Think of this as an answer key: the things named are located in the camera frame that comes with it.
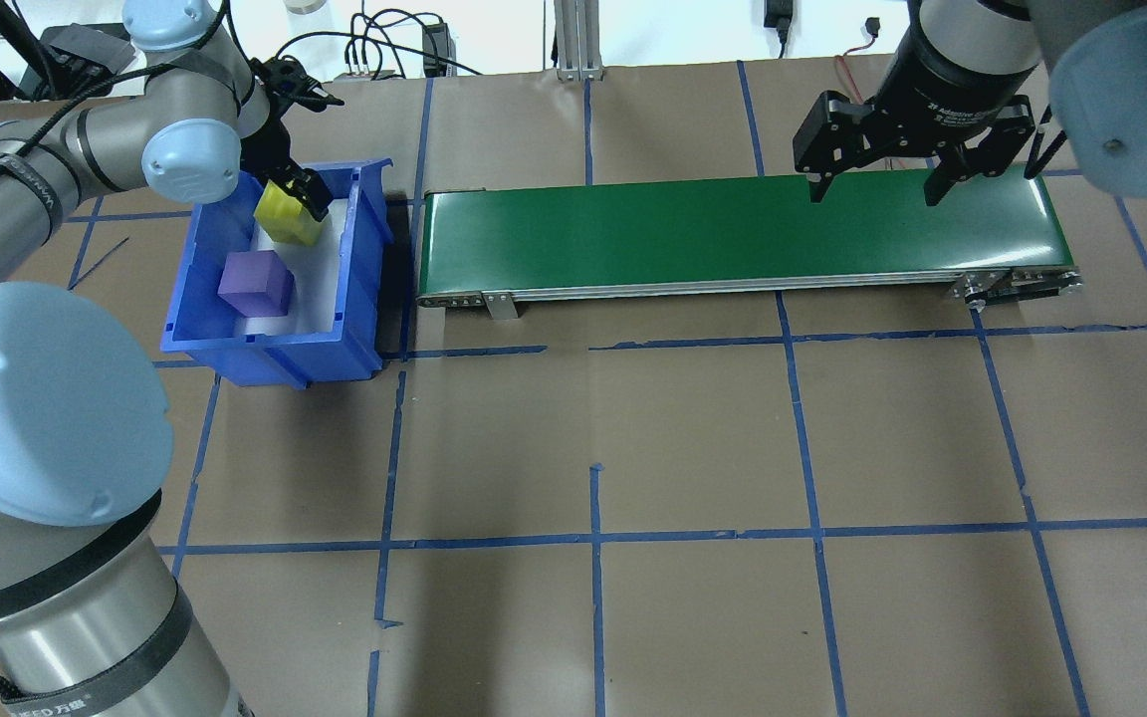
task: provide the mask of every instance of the green conveyor belt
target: green conveyor belt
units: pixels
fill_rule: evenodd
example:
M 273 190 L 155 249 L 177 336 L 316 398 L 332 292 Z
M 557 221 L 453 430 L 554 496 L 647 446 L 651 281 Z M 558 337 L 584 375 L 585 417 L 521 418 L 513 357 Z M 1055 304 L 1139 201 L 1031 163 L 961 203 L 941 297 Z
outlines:
M 434 194 L 419 299 L 934 282 L 1074 265 L 1041 180 L 976 178 L 928 208 L 927 176 L 849 173 L 822 204 L 802 177 Z

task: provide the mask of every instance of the gray robot arm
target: gray robot arm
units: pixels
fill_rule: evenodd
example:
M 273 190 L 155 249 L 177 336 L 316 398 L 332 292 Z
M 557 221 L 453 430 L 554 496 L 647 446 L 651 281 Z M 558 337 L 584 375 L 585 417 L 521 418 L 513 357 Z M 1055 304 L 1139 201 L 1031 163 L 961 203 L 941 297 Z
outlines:
M 24 151 L 46 119 L 0 125 L 0 281 L 81 201 L 146 185 L 209 203 L 247 169 L 325 212 L 323 185 L 290 158 L 288 103 L 255 77 L 208 3 L 128 0 L 124 23 L 149 67 L 162 67 L 142 96 L 64 115 Z

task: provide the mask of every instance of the purple cube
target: purple cube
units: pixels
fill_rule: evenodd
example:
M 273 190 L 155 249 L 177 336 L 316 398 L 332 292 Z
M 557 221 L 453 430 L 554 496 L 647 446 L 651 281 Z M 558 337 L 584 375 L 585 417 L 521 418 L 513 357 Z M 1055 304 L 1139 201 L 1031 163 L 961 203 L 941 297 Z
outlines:
M 219 278 L 219 298 L 242 317 L 283 317 L 290 310 L 295 274 L 276 251 L 231 251 Z

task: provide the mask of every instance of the blue plastic bin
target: blue plastic bin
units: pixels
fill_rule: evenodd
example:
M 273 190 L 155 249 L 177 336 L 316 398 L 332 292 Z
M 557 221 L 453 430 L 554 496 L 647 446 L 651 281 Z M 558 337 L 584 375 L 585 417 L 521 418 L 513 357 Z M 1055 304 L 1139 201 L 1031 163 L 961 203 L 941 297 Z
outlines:
M 227 200 L 193 209 L 177 286 L 162 335 L 162 350 L 184 352 L 237 385 L 313 381 L 364 381 L 382 367 L 374 350 L 383 247 L 391 244 L 382 170 L 391 159 L 311 164 L 336 200 L 348 200 L 338 241 L 336 314 L 330 332 L 301 335 L 235 335 L 236 310 L 219 298 L 219 276 L 229 251 L 250 249 L 255 205 L 264 187 L 243 176 Z

